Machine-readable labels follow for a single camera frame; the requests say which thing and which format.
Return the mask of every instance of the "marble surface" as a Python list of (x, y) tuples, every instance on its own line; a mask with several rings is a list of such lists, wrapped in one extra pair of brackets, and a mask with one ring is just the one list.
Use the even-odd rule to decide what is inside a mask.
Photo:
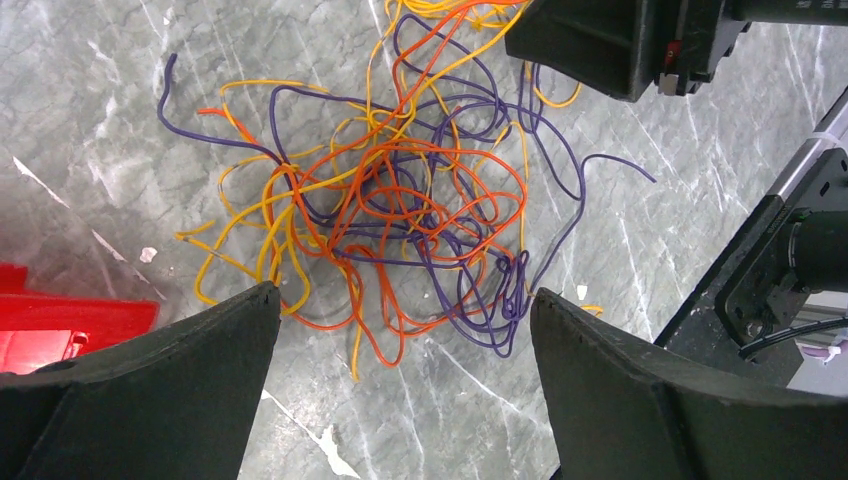
[[(360, 95), (386, 26), (382, 5), (366, 1), (251, 3), (0, 3), (0, 261), (29, 265), (35, 288), (160, 301), (160, 324), (202, 308), (192, 283), (203, 255), (173, 233), (223, 219), (214, 182), (240, 154), (159, 124), (167, 55), (180, 54), (170, 117), (223, 134), (223, 122), (193, 111), (216, 105), (227, 81), (285, 77)], [(460, 38), (479, 45), (485, 35)], [(590, 167), (586, 218), (543, 285), (571, 300), (586, 285), (605, 320), (655, 337), (848, 83), (846, 44), (848, 30), (755, 25), (695, 96), (650, 91), (628, 105), (586, 91), (550, 113), (579, 156), (630, 158), (658, 183), (624, 167)], [(485, 58), (515, 98), (518, 63), (502, 45)], [(375, 82), (388, 101), (382, 66)], [(556, 98), (573, 87), (551, 72), (543, 85)], [(235, 98), (236, 113), (268, 139), (267, 92)], [(281, 126), (297, 133), (295, 150), (327, 138), (344, 113), (294, 98), (280, 108), (290, 113)], [(541, 168), (538, 156), (532, 162)], [(265, 175), (241, 176), (234, 197), (256, 198)], [(539, 255), (576, 205), (544, 175), (530, 190), (528, 248)], [(249, 256), (250, 245), (234, 248)], [(145, 247), (159, 252), (149, 264), (139, 260)], [(225, 298), (248, 280), (220, 269), (207, 285)], [(312, 315), (338, 313), (336, 288), (322, 284)], [(358, 384), (351, 342), (351, 332), (283, 322), (266, 384), (273, 398), (259, 406), (243, 478), (334, 477), (308, 433), (318, 438), (328, 427), (362, 478), (536, 479), (558, 463), (526, 324), (508, 360), (448, 326), (411, 342), (400, 368), (382, 368), (366, 350)]]

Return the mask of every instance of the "purple wire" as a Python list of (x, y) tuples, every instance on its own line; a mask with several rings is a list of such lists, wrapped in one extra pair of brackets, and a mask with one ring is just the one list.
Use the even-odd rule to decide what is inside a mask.
[[(842, 340), (835, 345), (831, 345), (834, 347), (839, 347), (839, 349), (844, 352), (848, 350), (848, 339)], [(830, 358), (830, 350), (828, 347), (801, 347), (801, 351), (804, 352), (805, 355), (816, 358)]]
[[(427, 31), (432, 30), (429, 25), (427, 25), (418, 17), (415, 17), (412, 14), (404, 15), (399, 20), (397, 28), (393, 35), (393, 47), (395, 53), (398, 56), (401, 52), (399, 32), (401, 28), (410, 20), (414, 21), (420, 27), (424, 28)], [(443, 40), (445, 38), (442, 33), (436, 33), (436, 36)], [(449, 39), (448, 43), (453, 47), (457, 48), (465, 55), (470, 54), (470, 50), (468, 50), (459, 42), (453, 39)], [(168, 122), (163, 112), (165, 103), (171, 90), (171, 78), (173, 75), (173, 67), (176, 58), (176, 54), (171, 55), (165, 66), (165, 87), (157, 109), (157, 115), (159, 117), (159, 120), (169, 130), (178, 135), (217, 145), (253, 149), (265, 155), (268, 155), (270, 158), (274, 159), (278, 164), (289, 163), (289, 159), (286, 156), (286, 152), (283, 148), (283, 142), (280, 138), (280, 134), (277, 128), (276, 102), (280, 92), (287, 90), (299, 95), (304, 95), (331, 102), (351, 102), (359, 105), (365, 105), (366, 103), (364, 99), (360, 98), (335, 96), (331, 94), (306, 90), (299, 87), (275, 87), (271, 93), (271, 98), (269, 102), (269, 120), (271, 122), (271, 133), (274, 139), (275, 147), (277, 148), (277, 153), (274, 153), (265, 147), (190, 132), (178, 128)], [(536, 274), (532, 277), (532, 280), (530, 282), (530, 291), (535, 291), (536, 288), (539, 286), (541, 279), (544, 277), (545, 273), (553, 263), (553, 258), (555, 257), (557, 251), (565, 243), (565, 240), (568, 238), (568, 236), (583, 218), (587, 198), (585, 166), (589, 160), (606, 159), (622, 163), (624, 165), (636, 169), (652, 182), (655, 182), (655, 180), (653, 179), (653, 177), (650, 176), (650, 174), (648, 174), (644, 169), (642, 169), (638, 165), (611, 155), (595, 154), (584, 158), (582, 161), (578, 161), (576, 155), (574, 154), (574, 151), (572, 150), (570, 144), (562, 135), (562, 133), (549, 120), (547, 120), (547, 118), (542, 115), (544, 104), (539, 101), (538, 109), (534, 107), (534, 95), (532, 95), (532, 85), (527, 85), (526, 83), (526, 70), (524, 62), (522, 62), (521, 69), (519, 72), (520, 79), (518, 85), (518, 102), (516, 104), (510, 104), (504, 102), (498, 95), (498, 89), (496, 81), (494, 79), (494, 75), (492, 75), (488, 67), (486, 67), (486, 65), (479, 58), (474, 58), (472, 60), (475, 65), (479, 67), (481, 71), (485, 74), (491, 87), (487, 88), (470, 80), (464, 80), (452, 75), (443, 75), (441, 77), (442, 80), (446, 82), (453, 82), (457, 85), (462, 85), (464, 87), (474, 89), (478, 93), (463, 93), (443, 97), (443, 100), (446, 103), (463, 102), (462, 106), (455, 109), (448, 115), (442, 115), (441, 122), (437, 125), (427, 123), (418, 118), (413, 119), (413, 125), (423, 127), (431, 131), (432, 135), (430, 141), (436, 145), (442, 145), (448, 138), (451, 138), (449, 133), (449, 127), (451, 126), (451, 122), (455, 122), (461, 115), (470, 113), (481, 108), (491, 109), (493, 111), (491, 122), (482, 131), (474, 133), (463, 129), (458, 125), (457, 131), (459, 133), (460, 139), (474, 140), (481, 143), (492, 144), (496, 141), (496, 132), (500, 130), (502, 125), (504, 125), (505, 123), (508, 125), (511, 121), (509, 115), (509, 112), (511, 110), (516, 113), (521, 128), (524, 129), (525, 132), (533, 136), (534, 140), (540, 147), (542, 157), (544, 158), (545, 163), (547, 164), (551, 172), (551, 176), (553, 177), (556, 185), (566, 195), (578, 202), (578, 210), (574, 219), (554, 240), (553, 246), (549, 249), (548, 255), (543, 259)], [(418, 68), (411, 62), (403, 60), (402, 63), (404, 64), (404, 66), (418, 73), (419, 75), (423, 74), (423, 70)], [(536, 87), (538, 87), (539, 71), (541, 67), (540, 65), (536, 64), (533, 65), (531, 68), (534, 84)], [(528, 106), (526, 107), (523, 106), (525, 90), (527, 92), (528, 97)], [(371, 102), (371, 105), (374, 108), (378, 108), (381, 110), (394, 110), (394, 108), (383, 106), (375, 102)], [(417, 108), (419, 111), (424, 111), (430, 108), (440, 109), (440, 104), (437, 100), (430, 100), (420, 103)], [(569, 160), (571, 161), (571, 164), (574, 167), (575, 173), (577, 175), (579, 189), (578, 193), (575, 194), (569, 188), (567, 188), (561, 181), (559, 175), (557, 174), (557, 171), (554, 167), (554, 162), (539, 137), (540, 125), (544, 125), (547, 129), (553, 132), (557, 140), (564, 146), (568, 154)], [(505, 138), (512, 133), (511, 127), (509, 128), (510, 130), (505, 134)], [(445, 158), (444, 155), (439, 153), (430, 152), (427, 154), (426, 158), (427, 169), (430, 171), (430, 175), (435, 175), (436, 168), (438, 167), (451, 165), (451, 161)], [(392, 170), (394, 171), (394, 180), (397, 183), (401, 183), (401, 178), (403, 178), (409, 184), (410, 188), (417, 191), (421, 191), (419, 189), (418, 182), (415, 179), (415, 175), (413, 175), (410, 170), (403, 166), (406, 163), (414, 162), (418, 159), (419, 157), (416, 155), (400, 155), (398, 152), (393, 152), (393, 155), (391, 157), (391, 164)], [(383, 165), (377, 172), (375, 172), (375, 177), (387, 173), (388, 169), (385, 165)], [(288, 176), (285, 176), (285, 180), (288, 184), (289, 189), (291, 189), (292, 183)], [(466, 178), (464, 178), (462, 175), (459, 175), (459, 181), (462, 184), (462, 188), (465, 190), (466, 194), (471, 199), (477, 198), (473, 186), (469, 184)], [(377, 183), (376, 179), (374, 178), (370, 179), (367, 182), (363, 182), (362, 190), (359, 195), (363, 197), (369, 195), (369, 193), (372, 192), (375, 187), (377, 187)], [(392, 211), (392, 208), (388, 204), (381, 204), (376, 199), (376, 197), (377, 196), (372, 196), (367, 200), (367, 203), (370, 208), (386, 213)], [(321, 212), (306, 199), (305, 194), (302, 194), (301, 198), (303, 199), (304, 206), (308, 210), (310, 221), (312, 221), (315, 225), (318, 225), (319, 227), (332, 229), (335, 224), (335, 220), (337, 220), (339, 216), (343, 213), (337, 210), (330, 212)], [(427, 198), (428, 200), (432, 200), (432, 192), (430, 192), (430, 195)], [(410, 210), (416, 210), (422, 208), (423, 205), (423, 200), (418, 197), (413, 197), (411, 204), (408, 205), (408, 208)], [(479, 204), (476, 205), (475, 209), (478, 215), (482, 216), (483, 210)], [(461, 238), (456, 233), (448, 230), (443, 230), (438, 235), (441, 243), (447, 246), (447, 248), (449, 248), (457, 257), (464, 255), (465, 253), (471, 251), (472, 249), (480, 245), (484, 236), (484, 232), (486, 230), (489, 230), (490, 232), (493, 231), (493, 227), (484, 227), (480, 222), (478, 222), (472, 217), (462, 217), (461, 219), (459, 219), (459, 221), (462, 222), (466, 228), (476, 234), (476, 241), (473, 238), (469, 239), (470, 237)], [(434, 214), (430, 214), (423, 217), (423, 219), (421, 220), (421, 224), (424, 228), (434, 229), (436, 228), (438, 221)], [(385, 229), (389, 228), (390, 233), (386, 235), (386, 238), (392, 241), (405, 240), (411, 243), (414, 246), (414, 250), (418, 256), (418, 261), (380, 258), (374, 259), (361, 255), (346, 253), (344, 252), (343, 247), (335, 248), (333, 252), (335, 255), (347, 258), (350, 261), (364, 262), (368, 264), (424, 268), (431, 278), (433, 287), (436, 291), (436, 298), (439, 299), (439, 302), (442, 305), (442, 314), (449, 319), (449, 321), (454, 325), (457, 331), (472, 343), (483, 347), (491, 348), (497, 355), (501, 357), (510, 356), (513, 348), (513, 342), (515, 339), (515, 333), (518, 328), (518, 323), (524, 316), (526, 316), (531, 303), (531, 298), (527, 295), (527, 292), (524, 289), (527, 280), (527, 267), (530, 261), (529, 252), (527, 252), (526, 250), (521, 251), (513, 260), (510, 260), (507, 256), (496, 251), (495, 249), (487, 250), (487, 254), (494, 260), (495, 269), (499, 275), (499, 280), (496, 282), (494, 293), (487, 296), (484, 295), (476, 286), (475, 280), (477, 277), (474, 275), (475, 269), (471, 265), (469, 265), (470, 262), (468, 260), (457, 260), (455, 262), (436, 261), (434, 259), (434, 255), (436, 255), (436, 252), (432, 250), (431, 244), (428, 241), (428, 236), (415, 230), (410, 232), (411, 227), (412, 225), (408, 221), (396, 221), (391, 223), (374, 221), (351, 222), (348, 225), (348, 229), (346, 230), (345, 238), (355, 239), (364, 237), (380, 239), (383, 238), (384, 235), (386, 235)], [(382, 229), (383, 231), (375, 232), (370, 231), (371, 229)], [(453, 292), (455, 298), (451, 298), (452, 295), (448, 294), (442, 283), (437, 278), (437, 272), (444, 272), (445, 270), (456, 271), (456, 284), (454, 288), (455, 291)], [(475, 321), (472, 318), (474, 317), (474, 315), (470, 315), (468, 313), (469, 305), (467, 305), (467, 302), (460, 301), (462, 298), (465, 298), (469, 294), (471, 295), (473, 301), (476, 303), (476, 307), (474, 308), (481, 310), (481, 313), (478, 314), (480, 316), (479, 321)], [(487, 302), (487, 297), (494, 298), (495, 300)]]

